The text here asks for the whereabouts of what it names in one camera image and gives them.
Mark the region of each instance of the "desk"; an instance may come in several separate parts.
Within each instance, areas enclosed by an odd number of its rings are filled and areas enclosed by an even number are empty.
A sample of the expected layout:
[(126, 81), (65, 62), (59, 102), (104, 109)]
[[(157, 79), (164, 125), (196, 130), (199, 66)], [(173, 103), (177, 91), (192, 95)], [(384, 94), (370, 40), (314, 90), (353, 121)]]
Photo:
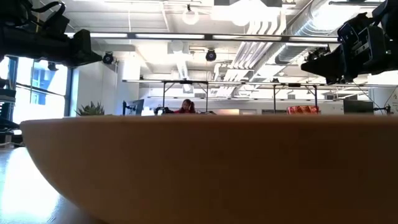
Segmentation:
[(0, 224), (105, 224), (63, 198), (27, 149), (0, 149)]

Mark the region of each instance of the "wooden bowl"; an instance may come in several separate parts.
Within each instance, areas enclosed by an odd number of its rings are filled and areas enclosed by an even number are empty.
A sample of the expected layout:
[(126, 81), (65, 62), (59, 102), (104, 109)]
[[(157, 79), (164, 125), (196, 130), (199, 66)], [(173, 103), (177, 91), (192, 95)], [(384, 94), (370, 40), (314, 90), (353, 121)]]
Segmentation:
[(398, 223), (398, 119), (100, 116), (27, 121), (66, 198), (109, 223)]

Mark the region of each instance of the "dome camera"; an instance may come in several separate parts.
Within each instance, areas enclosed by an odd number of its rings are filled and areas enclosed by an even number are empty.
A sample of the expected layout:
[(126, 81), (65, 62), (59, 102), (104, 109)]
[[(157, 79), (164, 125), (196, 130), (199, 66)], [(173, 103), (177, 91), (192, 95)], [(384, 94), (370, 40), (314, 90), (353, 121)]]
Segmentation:
[(104, 62), (107, 65), (111, 65), (113, 60), (114, 60), (113, 52), (106, 52), (104, 58), (102, 59), (102, 62)]
[(214, 49), (209, 49), (206, 54), (206, 61), (214, 62), (217, 58), (217, 54)]

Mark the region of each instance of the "potted plant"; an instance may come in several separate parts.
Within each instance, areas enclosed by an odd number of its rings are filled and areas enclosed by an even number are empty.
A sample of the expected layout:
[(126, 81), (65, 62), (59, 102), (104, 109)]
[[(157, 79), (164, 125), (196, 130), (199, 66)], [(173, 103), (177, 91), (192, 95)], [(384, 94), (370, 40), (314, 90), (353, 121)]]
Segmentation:
[(97, 105), (95, 106), (94, 103), (91, 102), (90, 105), (82, 105), (81, 108), (78, 108), (76, 114), (79, 116), (105, 115), (105, 110), (101, 103), (97, 102)]

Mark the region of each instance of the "person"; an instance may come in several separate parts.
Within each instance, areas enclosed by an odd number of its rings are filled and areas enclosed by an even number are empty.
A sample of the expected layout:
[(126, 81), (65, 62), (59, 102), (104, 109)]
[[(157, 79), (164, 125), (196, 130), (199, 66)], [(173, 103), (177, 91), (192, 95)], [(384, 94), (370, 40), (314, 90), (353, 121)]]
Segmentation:
[(181, 108), (174, 111), (174, 113), (196, 113), (195, 104), (191, 100), (186, 99), (182, 102)]

